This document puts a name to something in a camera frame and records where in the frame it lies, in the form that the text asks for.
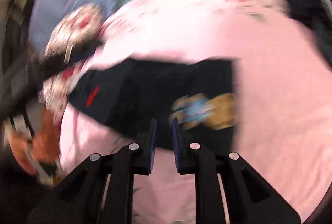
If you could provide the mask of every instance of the metal rivet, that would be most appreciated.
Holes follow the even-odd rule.
[[[129,149],[130,150],[137,150],[137,149],[139,149],[139,145],[136,144],[136,143],[132,143],[132,144],[129,145]]]
[[[235,152],[229,153],[228,156],[229,156],[230,159],[234,159],[234,160],[237,160],[240,157],[239,154],[235,153]]]
[[[90,160],[96,161],[98,159],[100,159],[100,155],[98,153],[93,153],[90,155]]]
[[[197,144],[197,143],[191,143],[190,144],[190,148],[191,149],[194,149],[194,150],[197,150],[200,148],[200,144]]]

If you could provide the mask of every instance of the red mark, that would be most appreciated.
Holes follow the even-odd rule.
[[[90,107],[98,91],[99,91],[99,86],[96,86],[96,88],[92,91],[92,93],[89,95],[88,99],[86,100],[85,108]]]

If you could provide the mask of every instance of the pink fabric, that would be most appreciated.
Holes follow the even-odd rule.
[[[239,128],[234,151],[304,221],[332,178],[332,74],[314,36],[285,16],[284,0],[133,0],[102,29],[104,48],[86,62],[108,68],[128,56],[198,62],[238,58]],[[68,105],[61,164],[70,172],[89,154],[128,143]],[[193,176],[176,174],[173,152],[156,150],[149,177],[136,176],[138,223],[195,222]]]

